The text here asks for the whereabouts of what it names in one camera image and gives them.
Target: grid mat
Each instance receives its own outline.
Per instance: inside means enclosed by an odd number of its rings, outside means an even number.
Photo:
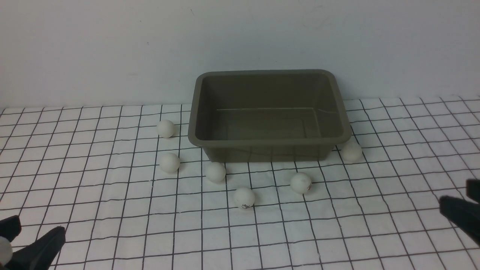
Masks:
[[[346,100],[364,155],[226,164],[187,138],[190,105],[5,109],[0,116],[0,219],[20,215],[15,250],[55,226],[67,242],[51,269],[468,270],[480,249],[438,211],[480,177],[480,97]],[[178,133],[159,139],[156,124]],[[163,173],[159,155],[181,159]],[[304,195],[289,179],[314,181]],[[253,189],[255,207],[232,205]]]

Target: black grid line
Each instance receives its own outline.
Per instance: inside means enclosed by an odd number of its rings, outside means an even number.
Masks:
[[[109,163],[109,164],[110,164],[110,161],[111,161],[111,157],[112,157],[112,156],[110,155],[110,157],[108,158],[108,163]],[[105,177],[104,177],[104,179],[103,179],[103,184],[105,184],[106,181],[107,181],[107,172],[105,172]],[[104,187],[105,187],[105,185],[102,185],[102,190],[101,190],[101,192],[100,192],[100,199],[101,199],[101,197],[102,197],[102,195],[103,195]],[[93,226],[92,226],[92,230],[91,230],[91,232],[90,232],[90,241],[88,242],[87,251],[86,251],[86,253],[85,253],[85,262],[87,262],[87,259],[88,259],[88,252],[90,251],[90,246],[91,246],[91,244],[92,244],[91,239],[93,238],[93,233],[94,233],[95,224],[96,224],[96,220],[97,220],[97,217],[98,217],[98,211],[99,211],[99,210],[100,210],[100,202],[98,203],[98,206],[97,206],[97,208],[96,208],[94,223],[93,223]]]
[[[158,118],[158,121],[161,121],[162,120],[162,109],[163,109],[163,105],[160,106],[160,116]],[[160,142],[160,137],[157,138],[156,140],[156,148],[158,149],[158,144]],[[155,163],[154,163],[154,167],[153,167],[153,175],[152,175],[152,180],[147,180],[150,181],[152,183],[151,185],[151,190],[150,190],[150,200],[149,200],[149,204],[148,204],[148,218],[147,218],[147,226],[146,226],[146,229],[145,229],[145,241],[144,241],[144,257],[142,258],[142,270],[144,269],[144,266],[145,266],[145,253],[146,253],[146,247],[147,247],[147,235],[148,235],[148,225],[150,224],[150,213],[152,211],[152,198],[153,198],[153,187],[154,187],[154,181],[153,179],[155,178],[155,170],[156,170],[156,164],[157,164],[157,158],[158,158],[158,154],[155,154]]]
[[[138,125],[140,125],[140,120],[141,120],[141,117],[138,118]],[[139,132],[140,128],[137,128],[137,139],[138,139],[138,132]],[[137,140],[135,140],[135,146],[133,147],[135,149],[137,145]],[[132,156],[132,163],[131,163],[131,167],[133,167],[133,161],[135,160],[135,153],[133,154]],[[122,224],[122,221],[123,221],[123,215],[125,213],[125,206],[127,205],[127,195],[128,195],[128,187],[130,185],[130,182],[131,182],[131,177],[132,177],[132,171],[130,170],[130,175],[128,176],[128,183],[127,183],[127,190],[125,191],[125,198],[124,198],[124,202],[123,202],[123,209],[122,209],[122,215],[120,217],[120,225],[119,225],[119,231],[118,231],[118,234],[117,234],[117,242],[115,244],[115,251],[113,252],[113,254],[115,254],[115,256],[117,255],[117,250],[118,250],[118,246],[119,246],[119,239],[120,239],[120,231],[121,231],[121,224]],[[115,258],[113,259],[113,262],[112,262],[112,270],[114,269],[115,267]]]
[[[182,108],[182,105],[180,105],[180,123],[181,123],[181,108]],[[180,149],[181,149],[180,143],[181,143],[181,140],[179,140],[178,156],[180,156]],[[174,267],[175,267],[175,260],[174,260],[174,259],[175,259],[175,231],[176,231],[175,226],[176,226],[176,222],[177,222],[177,206],[178,206],[179,177],[180,177],[180,169],[177,171],[177,188],[176,188],[176,191],[175,191],[175,213],[174,213],[174,216],[173,216],[173,246],[172,246],[173,255],[172,255],[172,270],[173,270]]]

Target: white ball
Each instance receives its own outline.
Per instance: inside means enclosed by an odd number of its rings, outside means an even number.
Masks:
[[[290,180],[290,186],[295,193],[304,194],[312,187],[312,180],[308,175],[298,172]]]
[[[0,263],[6,265],[13,256],[12,245],[7,238],[0,236]]]
[[[174,173],[180,167],[180,159],[173,153],[167,153],[160,158],[158,164],[162,171]]]
[[[170,138],[175,133],[175,125],[170,120],[162,120],[156,125],[158,135],[163,138]]]
[[[362,150],[355,140],[351,140],[343,146],[341,155],[343,161],[356,162],[361,158]]]
[[[255,193],[247,187],[241,187],[235,190],[233,200],[238,208],[248,209],[255,203]]]
[[[219,162],[212,162],[205,170],[207,179],[215,184],[223,182],[225,180],[225,174],[227,174],[227,171]]]

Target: gray plastic bin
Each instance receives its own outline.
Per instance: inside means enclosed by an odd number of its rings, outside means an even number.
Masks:
[[[350,136],[328,71],[210,72],[196,81],[188,139],[211,161],[323,160]]]

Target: white wall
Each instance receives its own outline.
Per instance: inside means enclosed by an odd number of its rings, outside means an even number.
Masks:
[[[207,71],[303,68],[344,98],[479,93],[480,1],[0,1],[0,107],[188,103]]]

